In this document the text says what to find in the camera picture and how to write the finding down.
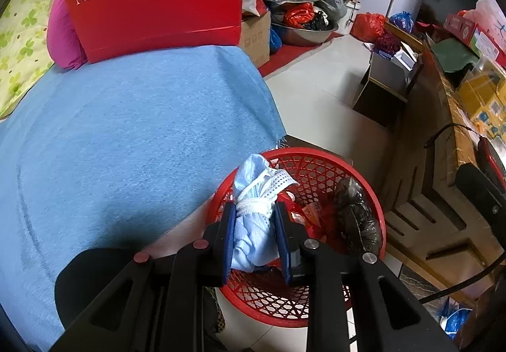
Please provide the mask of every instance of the rolled face mask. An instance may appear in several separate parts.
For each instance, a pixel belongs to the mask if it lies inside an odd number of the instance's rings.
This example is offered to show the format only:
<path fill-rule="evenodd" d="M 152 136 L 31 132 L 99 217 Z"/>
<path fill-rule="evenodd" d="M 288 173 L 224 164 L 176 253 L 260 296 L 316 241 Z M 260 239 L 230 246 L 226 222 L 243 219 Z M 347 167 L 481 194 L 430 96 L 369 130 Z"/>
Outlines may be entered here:
<path fill-rule="evenodd" d="M 253 154 L 239 167 L 234 179 L 236 221 L 232 268 L 252 272 L 278 258 L 271 222 L 278 193 L 297 182 L 284 170 L 269 167 L 262 155 Z"/>

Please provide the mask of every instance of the black cable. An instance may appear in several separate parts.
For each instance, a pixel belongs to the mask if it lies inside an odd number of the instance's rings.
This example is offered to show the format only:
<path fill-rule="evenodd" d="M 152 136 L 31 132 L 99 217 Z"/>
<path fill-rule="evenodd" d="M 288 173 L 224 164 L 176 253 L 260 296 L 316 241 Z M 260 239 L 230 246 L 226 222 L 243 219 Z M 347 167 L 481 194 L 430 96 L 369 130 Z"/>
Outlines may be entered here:
<path fill-rule="evenodd" d="M 496 269 L 502 261 L 506 258 L 506 251 L 504 251 L 503 255 L 499 256 L 493 263 L 491 263 L 487 268 L 482 270 L 479 274 L 476 274 L 472 276 L 469 279 L 466 279 L 465 281 L 454 285 L 448 289 L 445 289 L 443 291 L 436 292 L 432 295 L 426 296 L 425 298 L 420 299 L 420 303 L 423 305 L 424 303 L 432 302 L 436 299 L 442 298 L 444 296 L 450 295 L 454 292 L 460 291 L 464 288 L 467 288 L 468 286 L 476 283 L 480 279 L 485 278 L 488 274 L 490 274 L 494 269 Z"/>
<path fill-rule="evenodd" d="M 468 131 L 471 131 L 471 132 L 474 132 L 476 135 L 480 136 L 481 135 L 479 133 L 477 133 L 476 131 L 474 131 L 472 128 L 469 128 L 468 126 L 465 126 L 465 125 L 462 125 L 462 124 L 457 124 L 455 122 L 450 122 L 449 124 L 446 124 L 443 128 L 441 128 L 438 132 L 436 132 L 432 137 L 430 137 L 427 142 L 425 143 L 425 145 L 423 146 L 425 149 L 427 149 L 428 147 L 434 145 L 434 143 L 436 142 L 437 138 L 444 132 L 446 131 L 448 128 L 451 128 L 451 127 L 461 127 L 461 128 L 464 128 L 465 130 L 468 130 Z"/>

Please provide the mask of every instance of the red plastic basket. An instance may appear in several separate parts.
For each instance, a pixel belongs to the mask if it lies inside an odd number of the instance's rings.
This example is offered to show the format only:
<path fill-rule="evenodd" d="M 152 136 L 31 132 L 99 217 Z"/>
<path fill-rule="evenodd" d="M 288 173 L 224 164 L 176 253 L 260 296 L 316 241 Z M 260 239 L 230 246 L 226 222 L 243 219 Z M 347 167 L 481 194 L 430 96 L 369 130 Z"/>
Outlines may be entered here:
<path fill-rule="evenodd" d="M 281 148 L 262 154 L 274 167 L 283 168 L 299 185 L 288 188 L 296 201 L 304 207 L 318 200 L 318 192 L 328 193 L 346 176 L 352 176 L 363 187 L 373 213 L 379 221 L 383 242 L 379 257 L 383 259 L 386 247 L 386 230 L 383 211 L 373 189 L 365 179 L 345 161 L 329 153 L 311 148 Z M 207 223 L 218 221 L 227 201 L 233 200 L 232 184 L 234 170 L 218 188 L 207 214 Z M 266 274 L 247 274 L 232 270 L 223 295 L 240 311 L 267 325 L 285 328 L 308 326 L 309 288 L 291 288 L 284 283 L 280 271 L 270 269 Z M 350 292 L 343 287 L 348 308 L 351 307 Z"/>

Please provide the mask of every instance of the green floral bedding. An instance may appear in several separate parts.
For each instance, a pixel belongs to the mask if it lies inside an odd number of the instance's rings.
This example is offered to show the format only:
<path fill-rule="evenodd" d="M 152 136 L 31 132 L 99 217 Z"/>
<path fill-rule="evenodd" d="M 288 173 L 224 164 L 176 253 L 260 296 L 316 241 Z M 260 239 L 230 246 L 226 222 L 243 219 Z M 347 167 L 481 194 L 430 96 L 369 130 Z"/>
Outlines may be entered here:
<path fill-rule="evenodd" d="M 11 0 L 0 18 L 0 119 L 52 66 L 46 47 L 52 0 Z"/>

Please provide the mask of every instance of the pink pillow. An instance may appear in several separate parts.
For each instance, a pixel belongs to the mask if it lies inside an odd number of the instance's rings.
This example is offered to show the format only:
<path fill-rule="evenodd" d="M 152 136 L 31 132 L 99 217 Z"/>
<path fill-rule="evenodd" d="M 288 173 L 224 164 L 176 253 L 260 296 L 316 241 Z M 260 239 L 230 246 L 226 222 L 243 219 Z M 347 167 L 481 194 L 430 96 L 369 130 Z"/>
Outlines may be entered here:
<path fill-rule="evenodd" d="M 47 50 L 56 65 L 77 69 L 88 61 L 65 0 L 54 0 L 47 22 Z"/>

